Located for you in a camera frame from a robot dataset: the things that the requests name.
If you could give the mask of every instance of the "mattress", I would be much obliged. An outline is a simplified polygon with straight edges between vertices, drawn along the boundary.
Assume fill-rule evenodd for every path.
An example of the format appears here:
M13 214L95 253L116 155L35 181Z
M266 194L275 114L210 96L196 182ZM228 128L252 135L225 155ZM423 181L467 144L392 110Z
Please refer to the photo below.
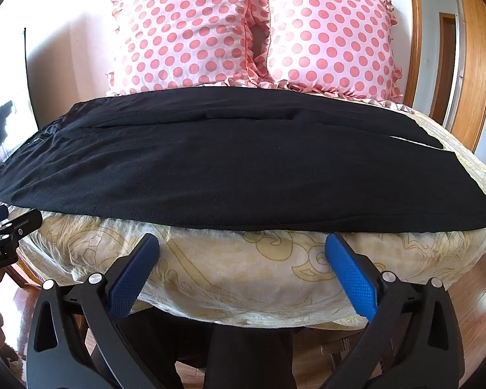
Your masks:
M391 108L414 118L454 151L486 193L486 166L472 152L427 116L394 103ZM9 210L14 218L27 209ZM83 282L93 272L105 272L151 233L158 237L161 255L136 310L150 304L177 316L249 327L359 328L366 323L355 314L324 257L325 233L194 230L47 211L42 215L42 227L20 241L18 254L43 280ZM446 288L486 252L486 228L346 233L344 238L381 271L414 283L439 277Z

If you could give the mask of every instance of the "dark pants leg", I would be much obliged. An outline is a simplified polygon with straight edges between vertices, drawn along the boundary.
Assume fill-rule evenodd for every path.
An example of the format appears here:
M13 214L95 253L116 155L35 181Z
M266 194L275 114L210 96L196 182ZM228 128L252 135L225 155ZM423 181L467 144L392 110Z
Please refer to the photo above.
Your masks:
M290 330L209 325L155 308L123 318L118 326L166 389L183 389L178 360L207 366L204 389L296 388ZM97 348L92 360L99 373L112 378Z

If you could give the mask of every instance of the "person's leg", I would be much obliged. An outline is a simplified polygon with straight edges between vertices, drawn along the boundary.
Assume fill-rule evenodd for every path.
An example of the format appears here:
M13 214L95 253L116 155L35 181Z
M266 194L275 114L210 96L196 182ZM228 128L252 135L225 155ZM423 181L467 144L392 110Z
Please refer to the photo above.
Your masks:
M180 348L177 333L181 330L171 315L151 308L122 318L117 324L142 362L166 389L184 389L175 369ZM92 352L92 361L101 375L115 382L97 347Z
M203 389L296 389L293 330L215 325Z

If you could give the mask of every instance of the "screw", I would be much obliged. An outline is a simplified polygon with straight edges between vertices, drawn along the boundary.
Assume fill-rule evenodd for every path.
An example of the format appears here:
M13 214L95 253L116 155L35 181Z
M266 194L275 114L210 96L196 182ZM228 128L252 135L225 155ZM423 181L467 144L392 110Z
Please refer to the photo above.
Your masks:
M54 281L52 279L47 279L43 283L43 289L51 289L54 286Z
M430 283L436 288L441 288L443 286L443 282L439 278L432 278Z
M99 282L101 282L101 279L102 275L100 273L94 273L89 276L88 282L90 282L91 284L98 284Z
M392 272L383 272L381 274L381 277L385 282L394 282L396 280L396 275L394 275Z

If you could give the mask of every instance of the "pillow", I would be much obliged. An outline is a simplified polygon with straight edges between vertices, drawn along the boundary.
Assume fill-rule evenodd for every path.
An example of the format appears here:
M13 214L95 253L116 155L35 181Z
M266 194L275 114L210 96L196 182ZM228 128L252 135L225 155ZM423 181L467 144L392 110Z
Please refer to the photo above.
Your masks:
M120 46L115 94L255 76L249 0L112 0Z
M399 98L389 0L270 0L265 81L356 99Z

